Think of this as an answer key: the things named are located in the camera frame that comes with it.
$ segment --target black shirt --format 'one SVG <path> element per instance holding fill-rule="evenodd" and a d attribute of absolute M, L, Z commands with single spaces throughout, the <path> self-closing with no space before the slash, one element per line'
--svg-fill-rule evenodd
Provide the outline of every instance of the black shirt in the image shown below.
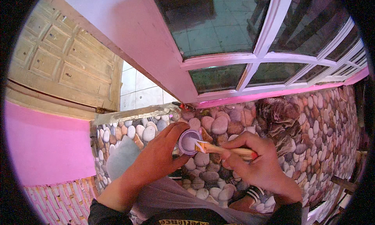
<path fill-rule="evenodd" d="M 282 205 L 268 219 L 266 224 L 301 224 L 302 220 L 302 203 L 297 202 L 290 205 Z M 108 208 L 105 205 L 93 199 L 90 206 L 90 215 L 88 216 L 90 225 L 133 225 L 129 216 L 125 213 Z M 170 210 L 159 213 L 142 225 L 163 225 L 163 224 L 180 224 L 180 225 L 225 225 L 228 224 L 218 213 L 209 209 L 181 209 Z"/>

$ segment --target hand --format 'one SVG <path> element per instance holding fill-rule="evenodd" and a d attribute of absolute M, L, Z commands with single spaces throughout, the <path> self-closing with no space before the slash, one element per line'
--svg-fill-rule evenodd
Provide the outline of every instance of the hand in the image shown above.
<path fill-rule="evenodd" d="M 190 157 L 187 155 L 172 159 L 172 151 L 178 138 L 189 128 L 187 123 L 172 123 L 147 144 L 129 167 L 129 170 L 137 175 L 140 183 L 152 183 L 174 172 L 189 160 Z"/>
<path fill-rule="evenodd" d="M 241 146 L 251 148 L 257 152 L 258 157 L 247 164 L 237 154 L 224 151 L 222 159 L 225 160 L 225 167 L 230 166 L 246 183 L 280 195 L 286 204 L 302 199 L 299 186 L 281 170 L 276 148 L 270 139 L 263 139 L 246 131 L 222 147 L 232 149 Z"/>

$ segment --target brick pattern wall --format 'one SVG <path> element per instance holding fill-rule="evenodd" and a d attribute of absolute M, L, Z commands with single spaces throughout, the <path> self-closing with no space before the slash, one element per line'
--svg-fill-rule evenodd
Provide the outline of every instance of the brick pattern wall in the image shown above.
<path fill-rule="evenodd" d="M 24 186 L 24 192 L 46 224 L 87 224 L 97 191 L 94 177 L 53 185 Z"/>

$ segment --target grey pants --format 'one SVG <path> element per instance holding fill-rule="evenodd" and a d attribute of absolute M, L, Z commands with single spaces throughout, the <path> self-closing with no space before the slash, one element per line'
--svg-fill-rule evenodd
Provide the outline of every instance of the grey pants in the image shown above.
<path fill-rule="evenodd" d="M 120 146 L 110 155 L 107 171 L 111 180 L 115 180 L 134 162 L 139 154 L 135 143 L 124 138 Z M 161 178 L 145 186 L 138 195 L 132 210 L 142 220 L 147 220 L 157 213 L 175 209 L 211 209 L 221 215 L 228 223 L 263 224 L 267 215 L 251 214 L 234 209 L 223 209 L 219 206 L 194 197 L 187 190 L 169 177 Z"/>

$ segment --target sleeve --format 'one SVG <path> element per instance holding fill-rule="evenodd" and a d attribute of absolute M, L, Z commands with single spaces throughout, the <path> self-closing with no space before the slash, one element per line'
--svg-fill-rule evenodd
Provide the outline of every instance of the sleeve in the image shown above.
<path fill-rule="evenodd" d="M 282 205 L 267 221 L 268 225 L 300 225 L 302 224 L 302 203 Z"/>
<path fill-rule="evenodd" d="M 93 199 L 90 206 L 90 215 L 88 216 L 89 225 L 104 225 L 104 224 L 124 224 L 133 225 L 129 216 L 125 213 L 116 211 Z"/>

